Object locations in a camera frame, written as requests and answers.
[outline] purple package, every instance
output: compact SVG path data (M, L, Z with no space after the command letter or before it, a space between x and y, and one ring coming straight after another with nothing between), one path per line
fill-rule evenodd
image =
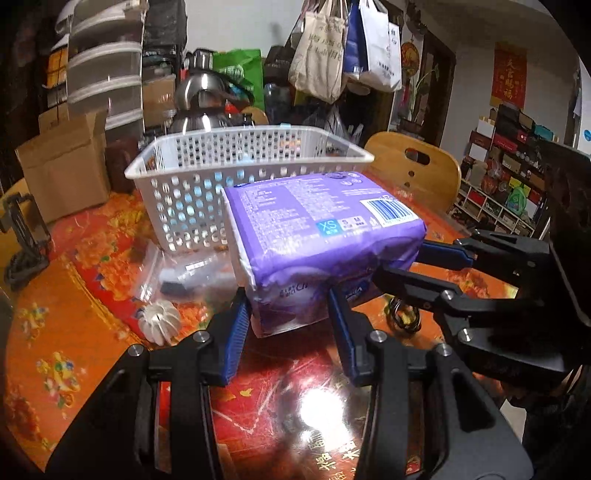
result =
M326 293L349 302L379 295L379 264L409 269L425 238L415 213L356 172L311 174L228 187L225 226L238 284L258 337L327 317Z

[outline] metal screw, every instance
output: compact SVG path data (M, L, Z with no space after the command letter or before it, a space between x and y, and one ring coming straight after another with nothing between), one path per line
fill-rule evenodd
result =
M369 334L369 339L372 342L383 343L388 338L388 334L382 330L374 330Z
M133 344L127 349L127 354L130 356L140 356L144 353L144 346L138 343Z
M211 335L209 335L207 330L197 330L197 332L193 334L193 340L195 340L197 343L205 343L210 339L210 337Z
M472 337L468 333L468 330L466 330L465 328L463 330L461 330L460 333L457 334L457 337L462 342L466 342L466 343L468 343L470 340L472 340Z
M450 347L446 343L440 343L435 347L435 351L439 353L439 355L443 356L450 356L453 353L452 347Z
M451 300L455 296L456 296L456 294L453 291L451 291L451 290L443 290L441 292L441 297L444 300Z

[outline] table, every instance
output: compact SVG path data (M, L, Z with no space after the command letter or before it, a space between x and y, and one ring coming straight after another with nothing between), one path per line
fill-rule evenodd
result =
M452 242L465 235L412 199L402 200L424 219L427 239ZM58 221L52 233L50 266L15 301L5 360L8 428L41 469L126 348L151 346L137 328L142 303L130 291L148 240L156 242L137 193L112 194L105 205ZM472 270L457 273L418 264L412 270L455 282L474 297L515 295L512 287ZM407 345L430 348L442 341L427 312L421 312L423 327L415 336L393 330L385 304L380 297L358 310ZM178 340L206 327L212 314L199 300L179 310ZM494 390L493 382L489 386ZM168 439L166 390L163 384L162 446ZM421 392L413 387L411 395L416 409ZM353 478L368 401L369 390L353 388L343 375L328 322L266 339L250 333L236 377L228 388L212 388L226 477ZM411 417L408 472L420 468L421 456L420 412ZM166 455L160 462L163 469L169 467Z

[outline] wooden chair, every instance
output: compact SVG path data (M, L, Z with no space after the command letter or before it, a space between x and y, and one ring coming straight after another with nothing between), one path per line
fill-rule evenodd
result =
M375 155L368 170L379 178L444 212L455 202L462 175L458 163L446 151L395 132L375 134L365 149Z

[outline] ceiling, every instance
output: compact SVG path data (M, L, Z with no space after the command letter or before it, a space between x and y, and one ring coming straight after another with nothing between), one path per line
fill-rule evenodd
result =
M537 0L417 0L441 26L459 39L471 35L523 32L566 40L560 26Z

